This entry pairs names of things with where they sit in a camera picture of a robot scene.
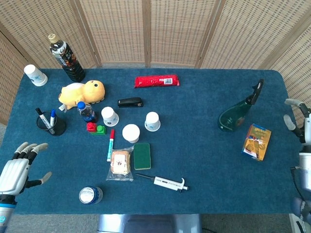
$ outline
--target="table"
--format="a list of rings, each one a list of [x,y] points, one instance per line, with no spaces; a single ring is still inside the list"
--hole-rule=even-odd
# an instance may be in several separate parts
[[[125,125],[140,128],[139,142],[151,146],[152,169],[139,171],[181,181],[189,191],[182,193],[153,185],[134,175],[133,182],[106,181],[109,135],[91,135],[77,110],[67,113],[57,108],[61,87],[71,83],[62,69],[43,69],[49,78],[34,86],[23,77],[0,149],[0,164],[11,159],[24,141],[49,143],[30,170],[30,180],[52,171],[42,186],[25,190],[17,197],[18,214],[193,214],[193,213],[288,213],[296,196],[290,167],[298,165],[300,144],[283,123],[283,115],[293,117],[281,75],[272,70],[225,69],[87,69],[82,81],[104,83],[104,101],[93,108],[99,113],[111,106],[120,117],[114,148],[132,146],[122,137]],[[177,74],[180,86],[134,89],[141,75]],[[265,80],[261,95],[244,124],[234,133],[218,129],[219,114],[250,95],[251,86]],[[118,108],[117,100],[141,97],[142,108]],[[67,123],[62,136],[53,137],[36,127],[35,108],[57,109]],[[144,128],[148,112],[159,114],[161,128]],[[272,131],[263,162],[241,154],[247,130],[256,123]],[[96,205],[80,203],[79,191],[86,185],[99,186],[103,200]]]

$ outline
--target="robotic hand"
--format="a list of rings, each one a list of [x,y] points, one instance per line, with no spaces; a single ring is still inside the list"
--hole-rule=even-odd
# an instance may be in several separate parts
[[[304,126],[298,128],[288,115],[284,115],[284,121],[287,128],[299,137],[303,148],[299,153],[299,167],[292,167],[291,172],[295,187],[301,198],[295,198],[292,202],[293,213],[300,217],[301,220],[311,224],[311,201],[306,201],[300,193],[294,178],[294,171],[300,169],[301,173],[301,187],[311,192],[311,109],[299,100],[286,99],[285,103],[288,105],[295,105],[300,108],[305,117]]]
[[[25,188],[41,185],[52,175],[48,172],[42,179],[29,181],[28,172],[37,154],[48,147],[47,143],[40,145],[24,142],[15,151],[12,160],[3,168],[0,176],[0,233],[7,229],[10,217],[17,205],[15,197]]]

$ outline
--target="green toy block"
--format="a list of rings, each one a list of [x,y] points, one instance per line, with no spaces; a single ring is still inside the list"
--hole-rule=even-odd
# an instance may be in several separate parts
[[[96,131],[97,131],[96,133],[91,133],[91,134],[94,134],[94,135],[105,135],[106,134],[106,127],[102,126],[102,125],[99,125],[99,126],[97,126]]]

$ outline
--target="white paper cup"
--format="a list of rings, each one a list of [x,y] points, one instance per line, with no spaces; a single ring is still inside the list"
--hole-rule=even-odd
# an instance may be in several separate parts
[[[34,65],[25,66],[24,72],[36,86],[43,86],[48,81],[48,77]]]
[[[104,124],[109,127],[113,127],[119,122],[118,114],[116,114],[111,107],[102,109],[102,117],[104,119]]]
[[[156,112],[149,112],[146,116],[145,128],[151,132],[157,131],[161,126],[159,115]]]
[[[139,140],[140,130],[137,125],[126,125],[122,130],[124,139],[130,143],[137,143]]]

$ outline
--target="sponge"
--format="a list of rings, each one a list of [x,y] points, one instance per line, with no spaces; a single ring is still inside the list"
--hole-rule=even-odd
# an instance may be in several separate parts
[[[134,169],[145,170],[151,168],[149,143],[136,143],[134,145]]]

